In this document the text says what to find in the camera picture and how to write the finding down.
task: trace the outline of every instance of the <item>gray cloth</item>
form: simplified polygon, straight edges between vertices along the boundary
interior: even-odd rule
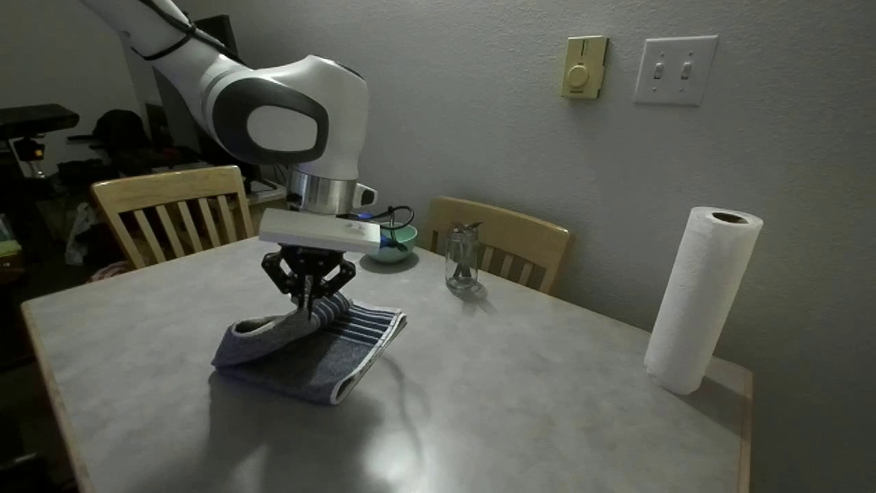
[[[320,298],[303,315],[244,320],[224,333],[219,376],[318,405],[342,404],[371,359],[404,327],[404,312]]]

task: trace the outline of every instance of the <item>light switch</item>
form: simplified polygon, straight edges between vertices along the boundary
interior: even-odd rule
[[[560,75],[560,94],[567,98],[598,98],[605,77],[605,49],[602,35],[571,35],[567,45],[567,63]]]
[[[635,103],[699,104],[706,97],[716,35],[646,40]]]

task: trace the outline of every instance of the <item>paper towel roll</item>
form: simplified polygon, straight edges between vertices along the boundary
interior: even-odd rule
[[[688,211],[646,348],[646,372],[671,393],[699,386],[761,227],[741,211]]]

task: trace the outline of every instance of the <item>wooden chair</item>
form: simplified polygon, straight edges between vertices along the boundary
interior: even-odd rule
[[[469,223],[478,223],[480,272],[552,294],[571,244],[567,227],[487,204],[437,197],[417,248],[443,253],[446,234]]]
[[[134,268],[250,235],[235,164],[101,181],[89,190]]]

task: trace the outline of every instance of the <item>white table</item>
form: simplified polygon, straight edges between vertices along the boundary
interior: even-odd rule
[[[749,372],[691,398],[643,372],[646,333],[443,260],[357,264],[346,296],[407,330],[339,409],[214,376],[220,333],[287,312],[255,240],[23,304],[77,483],[99,493],[747,490]]]

